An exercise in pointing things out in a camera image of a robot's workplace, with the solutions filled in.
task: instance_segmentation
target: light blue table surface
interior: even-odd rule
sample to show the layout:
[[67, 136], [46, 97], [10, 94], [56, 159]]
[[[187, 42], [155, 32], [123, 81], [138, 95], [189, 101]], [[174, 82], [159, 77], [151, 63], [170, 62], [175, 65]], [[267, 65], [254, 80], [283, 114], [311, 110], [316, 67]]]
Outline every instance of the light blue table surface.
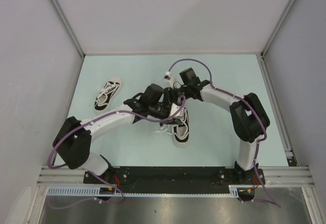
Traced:
[[[287, 166], [275, 117], [255, 55], [126, 55], [86, 56], [72, 100], [69, 116], [86, 119], [95, 116], [94, 100], [98, 90], [111, 77], [120, 77], [123, 88], [112, 109], [151, 83], [167, 87], [163, 77], [178, 59], [203, 61], [212, 71], [216, 86], [237, 94], [256, 93], [269, 118], [267, 140], [261, 144], [261, 166]], [[172, 74], [192, 67], [201, 80], [208, 79], [200, 64], [186, 61], [177, 64]], [[91, 150], [102, 154], [112, 165], [139, 166], [233, 166], [239, 151], [239, 138], [228, 112], [198, 100], [188, 100], [190, 144], [177, 148], [170, 135], [157, 133], [159, 124], [141, 120], [112, 131], [94, 143]], [[57, 157], [56, 164], [62, 163]]]

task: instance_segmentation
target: sneaker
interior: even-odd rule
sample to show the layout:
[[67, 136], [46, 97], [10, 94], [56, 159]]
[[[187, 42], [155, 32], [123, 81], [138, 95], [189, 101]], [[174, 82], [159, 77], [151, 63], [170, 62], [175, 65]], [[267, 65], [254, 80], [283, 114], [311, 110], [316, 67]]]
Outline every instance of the sneaker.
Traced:
[[172, 126], [173, 143], [178, 147], [186, 147], [189, 145], [189, 118], [186, 108], [184, 108], [183, 118], [180, 121], [181, 125]]
[[163, 124], [160, 130], [155, 132], [164, 132], [173, 138], [173, 143], [177, 147], [186, 147], [189, 145], [189, 119], [188, 110], [185, 108], [182, 119], [176, 119], [178, 124]]
[[99, 90], [99, 94], [95, 99], [95, 112], [99, 115], [107, 112], [111, 108], [114, 97], [120, 92], [122, 88], [122, 80], [119, 77], [111, 78], [104, 86]]

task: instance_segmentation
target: white wall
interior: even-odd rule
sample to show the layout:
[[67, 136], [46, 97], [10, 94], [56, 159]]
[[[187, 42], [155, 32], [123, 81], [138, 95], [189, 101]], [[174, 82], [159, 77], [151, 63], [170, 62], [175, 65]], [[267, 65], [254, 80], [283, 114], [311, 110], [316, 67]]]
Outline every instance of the white wall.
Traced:
[[289, 0], [58, 0], [84, 53], [260, 52]]
[[266, 62], [301, 165], [326, 206], [326, 0], [298, 0]]
[[35, 185], [81, 63], [48, 0], [0, 0], [0, 223]]

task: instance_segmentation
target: robotic arm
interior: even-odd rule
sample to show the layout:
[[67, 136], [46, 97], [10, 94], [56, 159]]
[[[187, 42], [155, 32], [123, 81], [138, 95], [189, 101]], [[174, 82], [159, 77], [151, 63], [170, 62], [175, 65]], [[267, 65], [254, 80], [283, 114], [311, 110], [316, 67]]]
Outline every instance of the robotic arm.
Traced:
[[[165, 123], [177, 124], [178, 116], [182, 115], [183, 110], [180, 108], [178, 113], [175, 111], [181, 105], [179, 97], [182, 95], [186, 99], [193, 98], [215, 104], [230, 112], [234, 130], [240, 138], [239, 156], [235, 167], [244, 172], [252, 171], [256, 142], [263, 135], [263, 131], [254, 115], [247, 114], [249, 108], [234, 96], [215, 90], [208, 80], [200, 81], [192, 68], [182, 71], [180, 76], [184, 85], [179, 88], [163, 89], [158, 85], [151, 84], [144, 93], [139, 93], [124, 101], [120, 107], [105, 115], [81, 121], [75, 117], [68, 118], [53, 142], [53, 147], [71, 130], [88, 124], [60, 144], [57, 152], [70, 169], [81, 167], [100, 176], [111, 165], [103, 156], [90, 152], [90, 145], [94, 140], [110, 130], [136, 123], [148, 116], [162, 120], [171, 114], [176, 114], [174, 118]], [[250, 104], [264, 127], [267, 128], [270, 122], [257, 95], [250, 93], [242, 98]]]

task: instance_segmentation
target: shoe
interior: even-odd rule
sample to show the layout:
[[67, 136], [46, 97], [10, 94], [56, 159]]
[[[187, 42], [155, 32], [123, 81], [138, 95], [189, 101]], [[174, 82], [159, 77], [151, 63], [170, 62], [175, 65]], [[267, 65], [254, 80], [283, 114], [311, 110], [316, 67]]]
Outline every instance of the shoe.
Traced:
[[189, 145], [189, 118], [186, 108], [184, 108], [183, 118], [180, 121], [181, 125], [172, 126], [173, 143], [178, 147], [186, 147]]
[[189, 145], [189, 119], [186, 108], [184, 108], [183, 118], [178, 119], [178, 122], [178, 124], [163, 124], [160, 130], [155, 132], [164, 132], [171, 135], [175, 146], [186, 147]]
[[119, 77], [111, 78], [104, 86], [99, 90], [99, 94], [95, 99], [95, 112], [100, 115], [111, 109], [111, 104], [114, 97], [122, 89], [122, 80]]

